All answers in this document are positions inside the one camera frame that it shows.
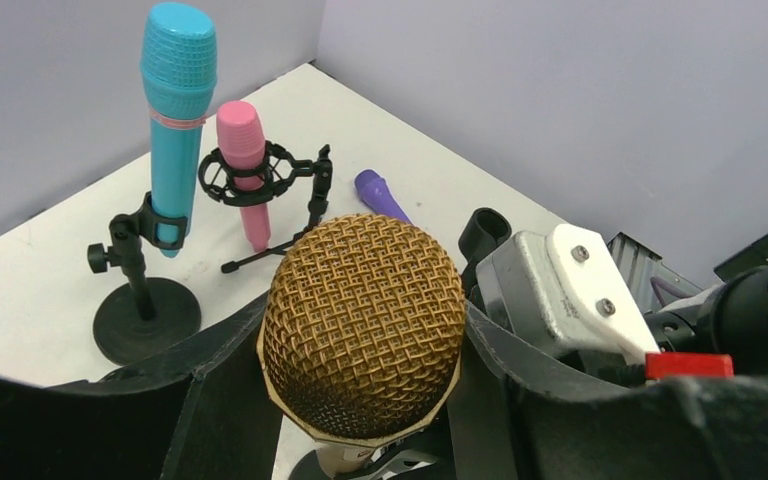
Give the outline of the gold microphone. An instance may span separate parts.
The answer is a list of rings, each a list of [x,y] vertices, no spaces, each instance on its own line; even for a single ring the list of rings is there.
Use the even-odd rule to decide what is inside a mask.
[[[460,376],[467,301],[447,251],[380,214],[327,220],[271,282],[257,354],[270,399],[334,477],[428,427]]]

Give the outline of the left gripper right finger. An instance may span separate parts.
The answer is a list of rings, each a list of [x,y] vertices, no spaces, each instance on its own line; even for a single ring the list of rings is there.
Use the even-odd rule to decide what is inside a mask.
[[[447,408],[460,479],[768,479],[768,379],[626,389],[476,308]]]

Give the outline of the purple mic black stand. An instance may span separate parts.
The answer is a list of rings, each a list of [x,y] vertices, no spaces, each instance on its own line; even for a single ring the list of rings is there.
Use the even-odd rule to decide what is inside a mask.
[[[489,207],[476,209],[458,239],[458,248],[467,264],[461,278],[464,292],[470,295],[477,285],[476,267],[512,234],[508,220]]]

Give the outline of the gold mic black stand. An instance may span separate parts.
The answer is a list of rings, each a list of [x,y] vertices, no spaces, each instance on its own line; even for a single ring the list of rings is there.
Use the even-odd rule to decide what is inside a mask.
[[[306,454],[290,479],[456,479],[452,453],[421,436],[370,450],[323,445]]]

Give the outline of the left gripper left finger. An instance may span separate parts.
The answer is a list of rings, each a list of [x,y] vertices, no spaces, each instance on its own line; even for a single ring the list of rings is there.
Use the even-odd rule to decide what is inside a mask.
[[[96,382],[0,378],[0,479],[268,479],[282,415],[256,353],[266,300]]]

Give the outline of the purple microphone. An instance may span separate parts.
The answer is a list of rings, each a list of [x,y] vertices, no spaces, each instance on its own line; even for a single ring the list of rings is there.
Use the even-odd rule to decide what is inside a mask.
[[[391,194],[386,180],[377,172],[371,169],[359,172],[354,179],[354,186],[360,200],[374,213],[411,224],[411,220]]]

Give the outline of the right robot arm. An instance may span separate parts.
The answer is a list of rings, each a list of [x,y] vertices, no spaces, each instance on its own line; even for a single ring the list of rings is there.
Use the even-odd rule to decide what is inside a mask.
[[[739,375],[768,375],[768,234],[714,269],[723,281],[687,306],[644,315],[667,351],[726,354]]]

